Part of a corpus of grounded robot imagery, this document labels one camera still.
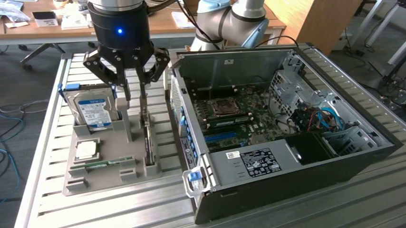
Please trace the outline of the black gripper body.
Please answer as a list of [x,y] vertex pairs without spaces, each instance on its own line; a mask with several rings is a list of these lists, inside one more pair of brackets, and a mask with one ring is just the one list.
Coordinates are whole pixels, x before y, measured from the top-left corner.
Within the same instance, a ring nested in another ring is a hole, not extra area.
[[106,11],[88,5],[99,43],[124,52],[124,66],[134,68],[134,56],[144,65],[154,55],[147,5],[127,11]]

